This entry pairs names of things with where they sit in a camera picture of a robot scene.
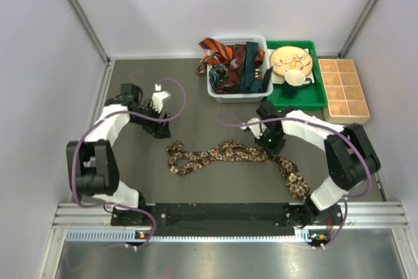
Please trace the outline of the brown floral tie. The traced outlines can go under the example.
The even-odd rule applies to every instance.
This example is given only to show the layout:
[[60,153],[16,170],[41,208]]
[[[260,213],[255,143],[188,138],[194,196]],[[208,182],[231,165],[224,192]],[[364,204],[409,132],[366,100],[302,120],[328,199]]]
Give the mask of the brown floral tie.
[[310,186],[296,163],[279,154],[269,155],[260,146],[246,146],[235,140],[226,140],[207,151],[187,151],[184,144],[175,141],[166,147],[170,172],[178,176],[189,175],[213,162],[255,162],[277,165],[290,196],[305,201]]

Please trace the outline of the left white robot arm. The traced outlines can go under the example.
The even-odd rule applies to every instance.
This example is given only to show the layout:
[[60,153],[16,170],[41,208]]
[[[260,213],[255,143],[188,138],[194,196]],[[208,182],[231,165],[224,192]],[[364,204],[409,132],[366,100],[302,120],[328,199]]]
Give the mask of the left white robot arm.
[[69,187],[76,204],[83,197],[100,200],[104,205],[125,211],[133,224],[142,224],[150,216],[143,194],[120,178],[113,146],[129,124],[141,126],[156,139],[170,137],[170,114],[163,112],[170,93],[156,85],[152,96],[143,100],[142,89],[122,84],[120,93],[109,98],[99,119],[80,140],[66,146]]

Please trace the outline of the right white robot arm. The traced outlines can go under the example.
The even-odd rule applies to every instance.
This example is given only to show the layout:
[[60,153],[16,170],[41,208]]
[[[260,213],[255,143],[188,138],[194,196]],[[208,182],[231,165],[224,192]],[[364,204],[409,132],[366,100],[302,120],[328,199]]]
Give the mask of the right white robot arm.
[[276,108],[262,102],[249,130],[256,143],[273,160],[279,160],[286,137],[296,137],[319,148],[325,155],[328,175],[323,183],[304,199],[304,223],[319,224],[329,209],[361,183],[370,185],[381,161],[364,130],[358,123],[332,124],[309,116],[294,107]]

